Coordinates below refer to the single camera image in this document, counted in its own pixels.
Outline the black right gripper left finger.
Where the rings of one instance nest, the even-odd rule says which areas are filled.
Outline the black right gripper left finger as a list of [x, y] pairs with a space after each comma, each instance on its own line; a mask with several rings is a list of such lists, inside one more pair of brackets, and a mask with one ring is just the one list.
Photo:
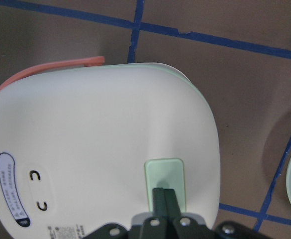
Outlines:
[[143, 212], [135, 216], [138, 227], [137, 239], [165, 239], [167, 237], [167, 202], [163, 188], [152, 190], [152, 212]]

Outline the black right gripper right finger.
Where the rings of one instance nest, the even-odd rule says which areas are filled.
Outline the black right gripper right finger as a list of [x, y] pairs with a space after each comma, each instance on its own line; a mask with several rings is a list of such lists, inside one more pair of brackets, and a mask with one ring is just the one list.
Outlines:
[[175, 239], [209, 239], [210, 230], [204, 218], [195, 213], [180, 211], [175, 191], [163, 189], [165, 210], [163, 215], [168, 220], [170, 231], [175, 233]]

